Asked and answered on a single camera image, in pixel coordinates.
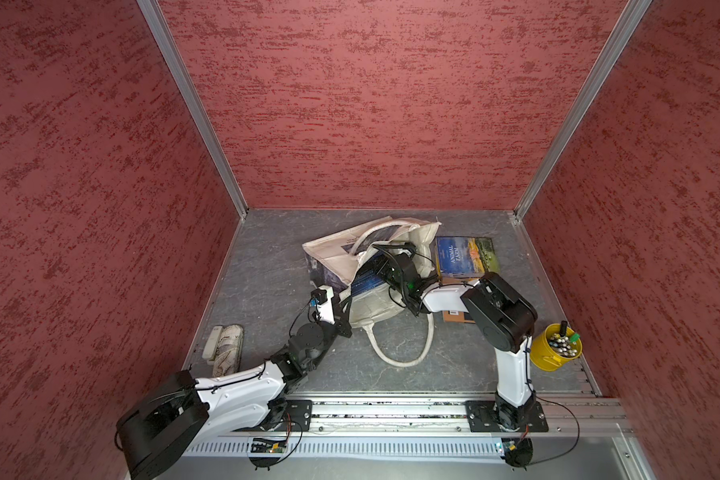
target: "gray floor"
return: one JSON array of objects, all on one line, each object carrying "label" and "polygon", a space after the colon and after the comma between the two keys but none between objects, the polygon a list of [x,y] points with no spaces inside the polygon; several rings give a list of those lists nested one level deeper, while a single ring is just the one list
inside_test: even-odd
[{"label": "gray floor", "polygon": [[[236,239],[227,273],[210,321],[191,356],[192,372],[207,376],[200,358],[214,325],[240,324],[245,329],[241,370],[252,368],[285,344],[288,327],[304,305],[312,286],[301,245],[350,226],[391,215],[442,222],[438,235],[489,236],[499,258],[501,275],[539,312],[536,331],[549,320],[528,256],[520,248],[508,212],[410,210],[252,210]],[[424,345],[426,319],[408,312],[374,327],[387,356],[415,359]],[[535,366],[534,386],[540,392],[591,392],[578,361],[554,373]],[[304,392],[492,392],[497,383],[493,348],[472,324],[443,322],[435,316],[432,348],[415,367],[396,368],[379,359],[365,332],[339,337],[320,368],[309,374]]]}]

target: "book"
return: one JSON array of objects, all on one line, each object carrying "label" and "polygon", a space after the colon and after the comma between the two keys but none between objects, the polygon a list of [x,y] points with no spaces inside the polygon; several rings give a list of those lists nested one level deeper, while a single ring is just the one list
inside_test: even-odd
[{"label": "book", "polygon": [[499,272],[494,242],[487,237],[437,236],[437,267],[440,277],[479,278]]}]

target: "white tote bag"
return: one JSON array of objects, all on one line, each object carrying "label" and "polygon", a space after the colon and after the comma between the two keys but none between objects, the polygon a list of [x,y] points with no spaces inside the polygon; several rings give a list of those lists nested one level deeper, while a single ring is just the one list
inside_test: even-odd
[{"label": "white tote bag", "polygon": [[434,330],[432,315],[428,316],[430,331],[422,355],[412,362],[391,360],[378,349],[373,336],[373,324],[400,313],[403,308],[390,300],[389,287],[386,283],[376,281],[377,284],[374,286],[372,280],[361,282],[362,279],[358,279],[354,287],[357,290],[362,289],[362,292],[352,292],[352,282],[359,268],[376,254],[377,250],[373,247],[376,243],[413,243],[420,254],[413,257],[416,270],[421,276],[429,276],[434,270],[434,265],[425,257],[431,255],[429,245],[440,225],[440,222],[415,218],[393,219],[391,216],[385,216],[302,245],[307,256],[309,279],[312,284],[316,288],[322,285],[333,287],[334,292],[341,299],[352,294],[350,325],[352,328],[363,328],[368,333],[376,353],[386,362],[396,366],[413,366],[426,356]]}]

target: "textured red wall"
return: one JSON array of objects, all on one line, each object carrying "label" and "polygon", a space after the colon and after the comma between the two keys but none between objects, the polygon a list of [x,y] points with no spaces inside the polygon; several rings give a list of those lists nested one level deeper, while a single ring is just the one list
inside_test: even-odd
[{"label": "textured red wall", "polygon": [[526,217],[661,478],[720,478],[720,2],[654,0]]},{"label": "textured red wall", "polygon": [[160,2],[254,207],[511,209],[626,0]]},{"label": "textured red wall", "polygon": [[122,478],[235,223],[135,1],[0,1],[0,478]]}]

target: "black cable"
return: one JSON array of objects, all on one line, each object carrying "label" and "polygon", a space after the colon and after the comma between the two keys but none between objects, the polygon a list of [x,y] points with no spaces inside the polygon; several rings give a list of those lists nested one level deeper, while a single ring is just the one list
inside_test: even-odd
[{"label": "black cable", "polygon": [[[277,428],[281,423],[283,423],[285,421],[286,421],[286,418],[284,416],[281,416],[280,419],[276,422],[259,423],[259,425],[254,426],[254,428],[259,428],[259,427],[264,428],[265,426],[268,426],[268,425],[274,425],[273,428]],[[262,432],[280,433],[275,430],[262,430]]]},{"label": "black cable", "polygon": [[207,390],[212,390],[211,393],[214,393],[216,390],[218,390],[218,389],[220,389],[220,388],[222,388],[222,387],[225,387],[225,386],[235,385],[236,383],[246,382],[246,381],[248,381],[248,380],[260,379],[260,378],[262,378],[262,375],[264,375],[264,370],[265,370],[265,369],[266,369],[266,362],[264,362],[264,363],[262,364],[262,370],[261,370],[259,373],[257,373],[256,375],[254,375],[254,376],[250,376],[250,377],[248,377],[248,378],[246,378],[246,379],[235,380],[234,382],[223,383],[223,384],[221,384],[221,385],[214,385],[214,386],[209,387],[209,388],[207,388],[207,389],[197,389],[197,388],[195,388],[195,390],[197,390],[198,392],[205,392],[205,391],[207,391]]},{"label": "black cable", "polygon": [[447,285],[437,285],[435,288],[431,288],[427,290],[427,293],[432,292],[432,290],[437,290],[438,288],[445,288],[446,286],[453,286],[453,285],[462,285],[462,286],[468,286],[469,288],[476,288],[474,285],[470,285],[469,283],[462,282],[462,283],[449,283]]},{"label": "black cable", "polygon": [[123,451],[123,447],[117,445],[117,430],[115,430],[115,448],[117,448],[121,452]]},{"label": "black cable", "polygon": [[279,425],[280,423],[283,423],[283,422],[288,422],[288,423],[290,423],[290,424],[291,424],[291,427],[293,427],[294,425],[296,425],[296,426],[298,427],[298,431],[299,431],[298,441],[296,442],[296,446],[293,447],[293,449],[292,449],[290,452],[288,452],[288,453],[286,454],[286,456],[280,458],[277,462],[271,464],[270,466],[266,466],[267,468],[274,467],[274,466],[276,466],[277,464],[284,462],[284,461],[286,460],[286,458],[288,458],[289,456],[291,456],[291,454],[294,453],[294,452],[296,451],[296,449],[298,448],[298,446],[301,445],[301,443],[302,443],[302,438],[304,437],[304,427],[302,427],[302,424],[301,424],[301,423],[298,423],[298,422],[294,422],[294,421],[293,421],[292,419],[290,419],[290,418],[289,418],[288,420],[285,420],[284,418],[281,418],[281,420],[280,420],[279,422],[277,422],[277,424]]},{"label": "black cable", "polygon": [[[405,297],[405,294],[403,293],[403,292],[405,292],[405,283],[404,283],[404,278],[403,278],[403,268],[400,267],[400,263],[398,262],[398,259],[394,258],[393,255],[391,255],[390,253],[388,253],[388,252],[386,252],[386,251],[384,251],[384,250],[381,250],[381,252],[384,253],[384,254],[386,254],[386,255],[387,255],[387,258],[392,259],[392,260],[394,261],[394,264],[398,266],[398,271],[400,272],[400,298],[401,298],[401,300],[403,301],[403,303],[404,303],[405,305],[403,306],[403,305],[400,305],[400,304],[397,303],[397,302],[394,302],[394,300],[392,299],[392,294],[391,294],[391,293],[389,294],[389,299],[392,300],[395,304],[397,304],[397,306],[402,306],[403,308],[411,308],[411,307],[408,305],[408,299]],[[427,260],[429,260],[430,262],[432,262],[432,259],[430,259],[428,256],[424,256],[424,258],[426,258]],[[435,290],[435,289],[437,289],[437,288],[441,288],[441,287],[440,287],[440,286],[436,286],[436,287],[433,288],[432,290]],[[412,312],[415,316],[418,316],[418,314],[422,312],[422,306],[423,306],[423,305],[424,305],[424,298],[422,298],[422,301],[418,303],[418,308],[416,309],[416,311],[413,312],[413,309],[411,308],[411,312]]]},{"label": "black cable", "polygon": [[525,349],[525,384],[528,385],[528,387],[532,386],[533,384],[530,382],[530,348],[526,347]]},{"label": "black cable", "polygon": [[286,460],[286,458],[288,458],[289,456],[291,456],[291,454],[294,453],[294,452],[296,451],[296,449],[298,448],[298,446],[301,445],[301,443],[302,443],[302,438],[304,437],[304,428],[302,427],[302,424],[301,424],[301,423],[298,423],[298,422],[294,422],[293,420],[288,420],[288,421],[291,423],[291,426],[294,426],[294,425],[297,425],[297,426],[298,426],[298,431],[299,431],[299,434],[298,434],[298,442],[296,442],[296,446],[293,447],[293,450],[291,450],[290,452],[288,452],[288,453],[286,454],[286,456],[280,458],[277,462],[271,464],[270,466],[273,466],[273,467],[274,467],[274,466],[276,466],[276,465],[279,464],[279,463],[283,463],[283,462]]},{"label": "black cable", "polygon": [[150,398],[150,402],[154,402],[156,400],[160,400],[161,398],[166,398],[166,397],[170,397],[170,396],[175,396],[175,397],[187,396],[187,395],[189,395],[189,391],[191,391],[191,387],[185,388],[183,390],[179,390],[178,392],[166,393],[161,396],[156,396],[155,398]]},{"label": "black cable", "polygon": [[389,288],[387,288],[387,295],[389,295],[389,299],[392,302],[394,302],[395,305],[405,308],[405,305],[401,305],[401,304],[397,303],[397,301],[394,298],[392,298],[392,285],[390,285]]},{"label": "black cable", "polygon": [[288,337],[292,337],[292,336],[293,336],[293,333],[292,333],[292,331],[293,331],[293,326],[296,324],[296,321],[297,321],[298,318],[302,315],[302,313],[304,313],[304,310],[307,310],[307,307],[308,307],[311,303],[312,303],[312,298],[310,297],[310,298],[309,298],[309,302],[307,302],[307,304],[304,305],[304,307],[302,307],[302,309],[298,311],[298,313],[296,314],[296,318],[294,318],[294,319],[293,319],[293,322],[291,322],[291,328],[288,329]]},{"label": "black cable", "polygon": [[422,256],[422,257],[424,257],[425,259],[429,260],[429,263],[432,264],[432,266],[436,266],[436,265],[434,264],[434,261],[433,261],[431,258],[429,258],[428,256],[426,256],[426,255],[421,255],[419,252],[413,252],[413,255]]},{"label": "black cable", "polygon": [[580,437],[580,435],[581,435],[581,426],[579,425],[579,419],[576,418],[576,415],[574,415],[574,413],[570,410],[570,408],[566,407],[566,406],[563,405],[562,403],[553,402],[553,401],[551,401],[551,400],[545,400],[545,399],[543,399],[543,398],[541,398],[541,397],[538,397],[538,396],[537,396],[536,398],[539,399],[539,400],[541,400],[541,401],[543,401],[543,402],[553,403],[553,404],[555,404],[555,405],[557,405],[557,406],[561,406],[561,407],[565,408],[565,409],[568,411],[568,413],[570,414],[570,416],[572,416],[572,417],[574,418],[574,420],[576,420],[576,442],[574,442],[573,446],[571,446],[570,448],[568,448],[565,452],[563,452],[563,453],[561,453],[561,454],[559,454],[559,455],[553,456],[553,457],[544,458],[543,460],[537,460],[536,462],[531,462],[531,463],[529,463],[528,465],[526,465],[527,467],[532,466],[532,465],[536,465],[536,464],[542,463],[542,462],[548,462],[549,460],[555,460],[556,458],[560,458],[560,457],[562,457],[562,456],[564,456],[564,455],[566,455],[566,454],[568,454],[568,453],[571,453],[571,452],[574,450],[574,448],[576,448],[576,446],[579,445],[579,437]]},{"label": "black cable", "polygon": [[398,259],[394,258],[394,255],[392,255],[390,252],[387,252],[386,249],[379,248],[379,247],[380,247],[380,245],[376,245],[376,249],[378,251],[382,252],[382,254],[384,254],[384,256],[387,257],[387,260],[392,260],[398,268],[398,272],[400,275],[400,297],[401,297],[403,303],[405,304],[405,306],[403,308],[408,308],[408,300],[405,298],[405,278],[403,278],[403,268],[400,267],[400,263],[398,262]]}]

